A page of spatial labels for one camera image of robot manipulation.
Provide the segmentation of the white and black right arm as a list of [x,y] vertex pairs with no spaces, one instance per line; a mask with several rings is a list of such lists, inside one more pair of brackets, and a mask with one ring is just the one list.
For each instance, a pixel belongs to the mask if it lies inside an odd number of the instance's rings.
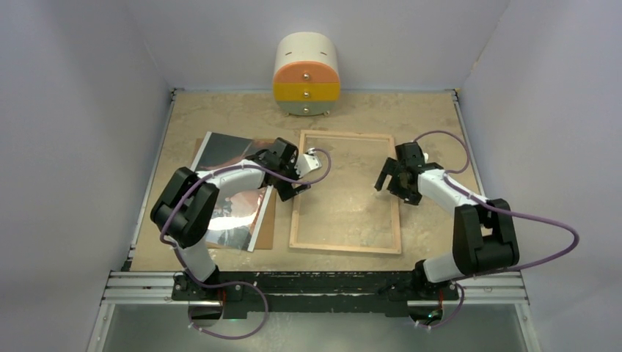
[[454,183],[440,164],[427,160],[416,142],[397,145],[395,154],[386,159],[376,190],[386,189],[407,205],[429,198],[453,217],[451,250],[415,264],[411,287],[417,296],[430,298],[454,279],[518,263],[519,245],[505,200],[488,199]]

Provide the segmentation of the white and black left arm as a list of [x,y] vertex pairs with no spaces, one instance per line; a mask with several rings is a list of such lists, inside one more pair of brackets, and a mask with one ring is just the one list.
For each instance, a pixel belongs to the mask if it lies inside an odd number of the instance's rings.
[[176,170],[153,206],[150,220],[160,232],[160,241],[175,253],[191,280],[191,292],[208,300],[223,285],[205,243],[219,202],[264,187],[275,188],[280,199],[287,201],[307,190],[312,184],[304,177],[321,167],[314,150],[303,153],[278,138],[269,147],[204,175],[187,167]]

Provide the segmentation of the small colourful drawer cabinet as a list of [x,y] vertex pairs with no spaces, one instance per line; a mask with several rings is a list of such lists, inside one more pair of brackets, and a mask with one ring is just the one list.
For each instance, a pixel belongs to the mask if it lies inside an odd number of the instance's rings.
[[334,43],[318,32],[295,32],[277,46],[272,92],[278,107],[296,116],[328,115],[341,91]]

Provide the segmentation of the black and aluminium base rail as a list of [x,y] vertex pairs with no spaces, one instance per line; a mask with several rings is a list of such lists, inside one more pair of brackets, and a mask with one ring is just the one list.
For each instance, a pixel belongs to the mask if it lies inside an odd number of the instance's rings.
[[223,310],[226,319],[250,312],[379,313],[387,317],[447,317],[458,304],[528,302],[518,273],[414,286],[408,271],[222,271],[222,288],[204,288],[181,272],[114,272],[105,304],[168,304]]

